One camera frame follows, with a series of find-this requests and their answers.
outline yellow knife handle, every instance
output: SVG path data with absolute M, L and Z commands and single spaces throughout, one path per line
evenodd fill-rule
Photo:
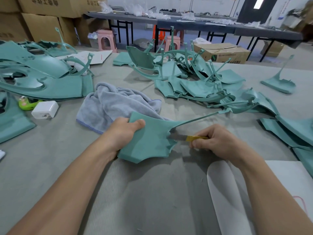
M 192 142 L 193 140 L 196 140 L 198 138 L 209 139 L 208 137 L 201 137 L 201 136 L 187 136 L 186 142 Z

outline hand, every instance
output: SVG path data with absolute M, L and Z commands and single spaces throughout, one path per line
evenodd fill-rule
M 133 138 L 134 133 L 142 129 L 146 122 L 139 119 L 133 123 L 128 123 L 128 118 L 117 118 L 104 134 L 94 143 L 101 150 L 102 154 L 107 154 L 109 160 L 113 160 L 117 151 L 126 146 Z
M 230 133 L 225 127 L 214 124 L 195 136 L 209 139 L 196 139 L 190 143 L 191 148 L 212 150 L 218 157 L 229 160 L 234 166 L 240 168 L 251 157 L 260 157 L 248 144 Z

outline black table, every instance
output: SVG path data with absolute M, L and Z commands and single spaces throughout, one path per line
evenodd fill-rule
M 253 43 L 254 38 L 256 38 L 252 48 L 250 55 L 252 51 L 254 50 L 257 42 L 259 40 L 270 40 L 271 43 L 269 44 L 268 48 L 264 52 L 264 55 L 260 59 L 260 62 L 263 61 L 264 57 L 266 56 L 267 52 L 271 48 L 272 44 L 274 41 L 278 41 L 281 43 L 284 43 L 292 48 L 298 47 L 298 45 L 302 42 L 303 37 L 302 33 L 298 32 L 293 32 L 293 31 L 280 31 L 280 30 L 272 30 L 272 29 L 260 29 L 260 28 L 253 28 L 253 27 L 247 27 L 244 25 L 240 24 L 233 24 L 233 25 L 226 25 L 226 26 L 220 26 L 220 25 L 207 25 L 206 23 L 208 21 L 200 21 L 196 20 L 194 23 L 188 23 L 188 22 L 178 22 L 177 20 L 181 20 L 181 17 L 171 17 L 170 20 L 157 20 L 157 19 L 151 19 L 147 17 L 142 17 L 142 16 L 134 16 L 134 15 L 126 15 L 125 13 L 109 13 L 109 14 L 104 14 L 104 13 L 99 13 L 99 12 L 88 12 L 84 15 L 85 18 L 99 18 L 99 19 L 108 19 L 108 20 L 118 20 L 119 22 L 125 23 L 126 26 L 123 28 L 126 28 L 126 35 L 127 35 L 127 45 L 128 43 L 128 27 L 127 24 L 128 22 L 138 22 L 138 23 L 146 23 L 146 24 L 153 24 L 156 26 L 155 28 L 155 46 L 154 46 L 154 51 L 156 52 L 157 50 L 157 45 L 158 45 L 158 38 L 159 38 L 159 31 L 170 31 L 171 26 L 174 27 L 176 30 L 196 30 L 199 31 L 199 35 L 201 31 L 207 31 L 208 36 L 207 40 L 211 36 L 210 41 L 212 41 L 213 37 L 223 37 L 222 43 L 225 41 L 226 35 L 227 34 L 234 34 L 235 36 L 239 36 L 238 41 L 236 45 L 239 44 L 240 39 L 242 36 L 248 36 L 252 37 L 249 46 L 247 49 L 250 48 L 250 46 Z M 112 26 L 110 21 L 110 28 L 111 27 L 119 27 L 122 28 L 121 26 Z

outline door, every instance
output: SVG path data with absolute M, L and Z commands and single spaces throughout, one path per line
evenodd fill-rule
M 245 0 L 238 16 L 237 22 L 261 22 L 264 24 L 268 19 L 277 0 Z

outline microfiber cloth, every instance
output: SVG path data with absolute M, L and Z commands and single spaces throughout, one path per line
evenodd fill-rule
M 140 91 L 100 82 L 96 85 L 96 92 L 86 96 L 77 113 L 76 121 L 103 134 L 116 118 L 129 118 L 133 111 L 156 119 L 168 120 L 158 115 L 161 104 L 161 100 L 151 100 Z

